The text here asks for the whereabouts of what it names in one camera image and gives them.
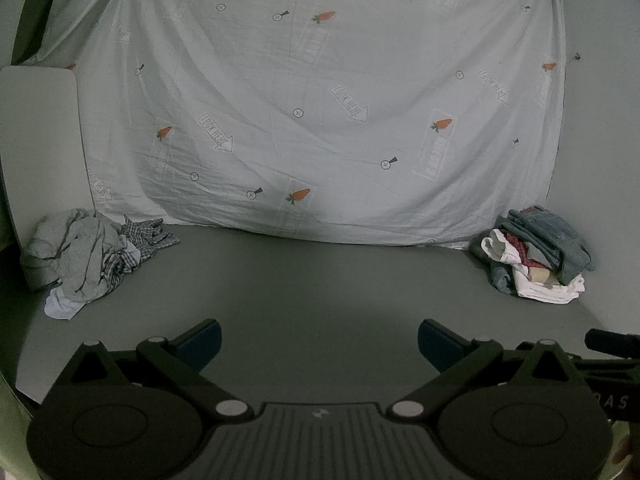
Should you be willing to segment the grey zip hoodie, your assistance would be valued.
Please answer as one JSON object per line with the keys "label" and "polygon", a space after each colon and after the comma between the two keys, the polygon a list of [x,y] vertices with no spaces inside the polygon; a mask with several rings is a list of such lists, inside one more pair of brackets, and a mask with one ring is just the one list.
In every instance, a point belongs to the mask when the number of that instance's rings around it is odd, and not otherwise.
{"label": "grey zip hoodie", "polygon": [[58,283],[66,298],[89,302],[110,291],[126,248],[121,224],[95,210],[70,209],[38,223],[21,265],[32,287]]}

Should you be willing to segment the folded white garment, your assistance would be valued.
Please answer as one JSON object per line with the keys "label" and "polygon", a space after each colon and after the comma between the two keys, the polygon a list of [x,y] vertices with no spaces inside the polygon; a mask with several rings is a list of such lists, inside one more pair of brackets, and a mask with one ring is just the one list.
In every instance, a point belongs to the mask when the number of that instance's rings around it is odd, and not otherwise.
{"label": "folded white garment", "polygon": [[[530,272],[541,271],[545,281],[535,281]],[[555,276],[541,268],[529,269],[521,264],[512,266],[516,294],[525,299],[544,302],[545,304],[569,304],[577,299],[585,290],[585,280],[578,274],[568,285],[562,285]]]}

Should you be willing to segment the folded tan garment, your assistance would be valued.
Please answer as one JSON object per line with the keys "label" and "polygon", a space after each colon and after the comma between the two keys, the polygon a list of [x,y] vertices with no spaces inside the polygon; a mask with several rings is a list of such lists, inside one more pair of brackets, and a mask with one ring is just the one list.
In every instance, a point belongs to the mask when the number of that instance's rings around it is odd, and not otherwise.
{"label": "folded tan garment", "polygon": [[552,278],[552,272],[547,268],[539,266],[530,266],[528,268],[528,279],[538,284],[546,284]]}

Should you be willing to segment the white rolled garment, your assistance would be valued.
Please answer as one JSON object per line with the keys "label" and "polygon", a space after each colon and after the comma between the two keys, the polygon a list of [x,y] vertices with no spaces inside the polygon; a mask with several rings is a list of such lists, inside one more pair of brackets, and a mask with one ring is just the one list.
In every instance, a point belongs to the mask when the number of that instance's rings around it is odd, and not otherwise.
{"label": "white rolled garment", "polygon": [[491,260],[510,264],[510,266],[522,263],[518,248],[513,246],[506,239],[503,232],[498,229],[491,230],[489,234],[482,239],[480,248],[483,249],[485,255],[491,258]]}

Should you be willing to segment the folded dark teal jeans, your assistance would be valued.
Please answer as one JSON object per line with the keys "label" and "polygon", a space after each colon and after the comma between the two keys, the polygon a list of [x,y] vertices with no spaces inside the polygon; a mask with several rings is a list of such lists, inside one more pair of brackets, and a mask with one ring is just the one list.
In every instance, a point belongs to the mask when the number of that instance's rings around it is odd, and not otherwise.
{"label": "folded dark teal jeans", "polygon": [[570,284],[584,271],[597,269],[582,236],[562,217],[541,206],[511,209],[499,228],[537,247],[562,285]]}

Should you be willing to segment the plaid checked shirt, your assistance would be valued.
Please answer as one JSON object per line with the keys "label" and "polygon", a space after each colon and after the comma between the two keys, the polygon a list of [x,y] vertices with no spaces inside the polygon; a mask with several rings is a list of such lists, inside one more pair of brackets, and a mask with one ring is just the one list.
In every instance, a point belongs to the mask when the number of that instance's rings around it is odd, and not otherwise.
{"label": "plaid checked shirt", "polygon": [[180,238],[165,230],[164,220],[156,218],[134,222],[125,218],[115,226],[116,245],[103,257],[101,278],[111,292],[128,274],[153,258],[160,250],[177,245]]}

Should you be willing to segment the folded red garment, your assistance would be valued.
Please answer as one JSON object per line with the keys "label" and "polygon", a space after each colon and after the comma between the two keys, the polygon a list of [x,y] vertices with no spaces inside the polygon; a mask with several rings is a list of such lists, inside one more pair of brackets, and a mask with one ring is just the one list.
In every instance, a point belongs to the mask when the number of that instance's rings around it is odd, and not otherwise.
{"label": "folded red garment", "polygon": [[523,266],[528,266],[529,268],[546,268],[547,266],[535,259],[529,258],[528,256],[528,247],[526,244],[517,238],[515,235],[504,232],[504,236],[506,240],[516,249],[518,255],[521,258],[521,263]]}

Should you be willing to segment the light blue garment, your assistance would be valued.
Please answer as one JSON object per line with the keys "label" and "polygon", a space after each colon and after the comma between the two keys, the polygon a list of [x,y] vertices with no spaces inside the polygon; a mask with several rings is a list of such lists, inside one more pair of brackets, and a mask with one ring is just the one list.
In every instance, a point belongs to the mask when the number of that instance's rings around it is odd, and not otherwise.
{"label": "light blue garment", "polygon": [[67,298],[61,287],[52,288],[44,303],[44,314],[58,321],[69,321],[81,311],[87,301],[76,301]]}

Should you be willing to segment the carrot print backdrop sheet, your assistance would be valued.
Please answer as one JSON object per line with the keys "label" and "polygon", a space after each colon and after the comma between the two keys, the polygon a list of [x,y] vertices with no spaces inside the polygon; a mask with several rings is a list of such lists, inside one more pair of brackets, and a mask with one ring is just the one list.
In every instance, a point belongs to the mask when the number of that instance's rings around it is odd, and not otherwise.
{"label": "carrot print backdrop sheet", "polygon": [[542,204],[562,0],[54,0],[102,214],[465,243]]}

